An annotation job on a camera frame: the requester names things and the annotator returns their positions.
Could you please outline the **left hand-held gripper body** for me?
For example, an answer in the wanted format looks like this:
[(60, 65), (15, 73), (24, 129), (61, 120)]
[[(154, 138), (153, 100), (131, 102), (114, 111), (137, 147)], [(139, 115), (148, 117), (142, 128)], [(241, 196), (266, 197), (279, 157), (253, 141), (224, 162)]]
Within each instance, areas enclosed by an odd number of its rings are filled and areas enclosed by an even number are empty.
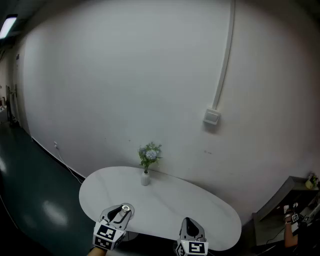
[(104, 250), (114, 250), (127, 236), (127, 226), (114, 226), (112, 221), (98, 220), (93, 230), (92, 243)]

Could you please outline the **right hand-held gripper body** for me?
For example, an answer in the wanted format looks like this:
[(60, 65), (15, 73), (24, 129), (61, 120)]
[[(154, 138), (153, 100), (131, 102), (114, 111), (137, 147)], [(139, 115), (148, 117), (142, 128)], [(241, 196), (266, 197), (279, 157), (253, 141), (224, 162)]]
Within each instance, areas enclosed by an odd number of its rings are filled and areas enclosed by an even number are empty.
[(176, 256), (207, 256), (209, 243), (205, 236), (201, 234), (198, 237), (180, 235), (175, 249)]

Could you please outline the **small silver round object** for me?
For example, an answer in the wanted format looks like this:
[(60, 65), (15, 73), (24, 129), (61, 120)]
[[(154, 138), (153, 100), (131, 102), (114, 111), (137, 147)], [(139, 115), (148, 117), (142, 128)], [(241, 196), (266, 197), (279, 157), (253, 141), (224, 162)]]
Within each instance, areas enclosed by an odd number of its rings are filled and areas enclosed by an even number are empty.
[(130, 203), (122, 203), (121, 204), (121, 210), (120, 210), (120, 215), (121, 216), (125, 216), (125, 214), (130, 213), (130, 219), (132, 219), (134, 217), (135, 214), (135, 208), (132, 204)]

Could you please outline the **person's left forearm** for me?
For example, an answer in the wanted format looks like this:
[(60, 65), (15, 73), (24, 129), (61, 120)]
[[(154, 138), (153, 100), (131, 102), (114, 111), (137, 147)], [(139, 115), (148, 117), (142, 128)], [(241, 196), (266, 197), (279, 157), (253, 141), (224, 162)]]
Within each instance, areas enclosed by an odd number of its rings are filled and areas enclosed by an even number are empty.
[(99, 248), (99, 247), (93, 247), (90, 252), (87, 254), (87, 256), (106, 256), (107, 250)]

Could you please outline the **another person's forearm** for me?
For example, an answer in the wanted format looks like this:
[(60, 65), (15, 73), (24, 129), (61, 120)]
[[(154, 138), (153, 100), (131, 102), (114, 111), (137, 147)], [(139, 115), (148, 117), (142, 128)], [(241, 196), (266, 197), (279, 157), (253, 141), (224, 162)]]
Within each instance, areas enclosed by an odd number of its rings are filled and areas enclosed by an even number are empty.
[(284, 224), (284, 246), (290, 248), (297, 245), (298, 235), (293, 235), (291, 221), (286, 220)]

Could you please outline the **white oval table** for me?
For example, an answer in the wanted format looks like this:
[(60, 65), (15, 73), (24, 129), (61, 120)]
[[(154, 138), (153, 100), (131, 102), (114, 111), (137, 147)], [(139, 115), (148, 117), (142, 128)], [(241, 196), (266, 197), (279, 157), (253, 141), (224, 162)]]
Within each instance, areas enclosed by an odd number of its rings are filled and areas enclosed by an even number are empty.
[(150, 171), (150, 183), (141, 184), (143, 170), (113, 166), (90, 174), (79, 190), (84, 213), (97, 221), (103, 210), (124, 203), (134, 207), (127, 230), (176, 240), (184, 218), (197, 221), (205, 231), (209, 249), (225, 251), (240, 239), (237, 212), (214, 194), (185, 180)]

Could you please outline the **white ribbed vase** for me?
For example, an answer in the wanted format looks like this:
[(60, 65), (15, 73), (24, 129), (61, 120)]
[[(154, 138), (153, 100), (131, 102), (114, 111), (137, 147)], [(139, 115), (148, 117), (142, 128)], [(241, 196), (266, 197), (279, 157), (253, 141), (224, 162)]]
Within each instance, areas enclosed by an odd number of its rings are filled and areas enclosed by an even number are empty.
[(150, 184), (150, 181), (151, 181), (150, 174), (148, 172), (143, 171), (141, 174), (141, 180), (140, 180), (141, 185), (148, 186)]

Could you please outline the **blue flower bouquet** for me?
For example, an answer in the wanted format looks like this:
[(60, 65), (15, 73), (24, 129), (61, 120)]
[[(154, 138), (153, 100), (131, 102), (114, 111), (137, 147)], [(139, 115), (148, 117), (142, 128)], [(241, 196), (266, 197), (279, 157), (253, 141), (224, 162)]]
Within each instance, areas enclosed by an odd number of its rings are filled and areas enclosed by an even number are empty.
[(162, 157), (161, 154), (161, 144), (155, 144), (154, 142), (149, 142), (145, 146), (140, 146), (138, 149), (138, 155), (140, 158), (140, 165), (144, 168), (143, 173), (148, 174), (149, 166), (153, 163), (157, 163)]

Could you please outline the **dark grey cabinet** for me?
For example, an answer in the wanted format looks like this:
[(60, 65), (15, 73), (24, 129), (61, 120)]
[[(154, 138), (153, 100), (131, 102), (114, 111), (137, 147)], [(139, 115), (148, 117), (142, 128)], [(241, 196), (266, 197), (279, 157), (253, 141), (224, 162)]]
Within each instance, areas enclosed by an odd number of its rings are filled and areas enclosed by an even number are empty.
[(252, 214), (256, 246), (262, 247), (284, 239), (284, 206), (298, 203), (295, 212), (298, 221), (292, 223), (292, 231), (302, 222), (301, 212), (318, 206), (320, 189), (307, 189), (306, 178), (289, 176), (274, 196), (256, 213)]

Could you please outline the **small potted plant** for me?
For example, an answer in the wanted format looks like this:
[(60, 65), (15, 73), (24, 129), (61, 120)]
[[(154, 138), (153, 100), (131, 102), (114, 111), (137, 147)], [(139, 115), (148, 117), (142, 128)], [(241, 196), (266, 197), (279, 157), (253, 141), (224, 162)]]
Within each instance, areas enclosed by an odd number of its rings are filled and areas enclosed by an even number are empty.
[(318, 187), (319, 177), (314, 172), (311, 172), (305, 182), (305, 186), (309, 190), (315, 190)]

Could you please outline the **black metal stand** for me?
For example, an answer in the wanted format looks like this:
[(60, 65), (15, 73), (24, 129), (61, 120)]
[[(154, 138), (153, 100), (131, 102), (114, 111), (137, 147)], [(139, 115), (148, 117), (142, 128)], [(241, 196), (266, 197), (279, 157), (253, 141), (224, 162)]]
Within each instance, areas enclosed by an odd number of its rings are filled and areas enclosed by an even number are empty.
[(6, 86), (6, 106), (7, 106), (7, 119), (10, 123), (11, 126), (16, 127), (19, 122), (17, 120), (17, 118), (14, 115), (14, 111), (13, 111), (13, 95), (14, 95), (14, 91), (12, 91), (10, 89), (10, 87), (7, 85)]

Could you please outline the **long ceiling light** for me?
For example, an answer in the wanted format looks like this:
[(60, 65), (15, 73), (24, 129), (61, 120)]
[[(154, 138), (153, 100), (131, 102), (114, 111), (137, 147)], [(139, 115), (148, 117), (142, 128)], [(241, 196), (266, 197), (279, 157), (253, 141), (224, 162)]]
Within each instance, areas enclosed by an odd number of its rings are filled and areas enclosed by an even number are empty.
[(18, 18), (17, 14), (9, 14), (0, 30), (0, 40), (5, 39)]

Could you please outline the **white wall switch box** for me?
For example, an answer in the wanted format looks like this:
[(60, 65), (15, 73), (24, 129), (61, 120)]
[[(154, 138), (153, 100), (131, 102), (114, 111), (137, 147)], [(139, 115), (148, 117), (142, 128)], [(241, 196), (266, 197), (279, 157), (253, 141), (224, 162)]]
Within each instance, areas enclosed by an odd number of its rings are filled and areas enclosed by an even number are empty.
[(207, 108), (204, 114), (203, 122), (210, 125), (217, 125), (220, 119), (221, 113), (216, 109)]

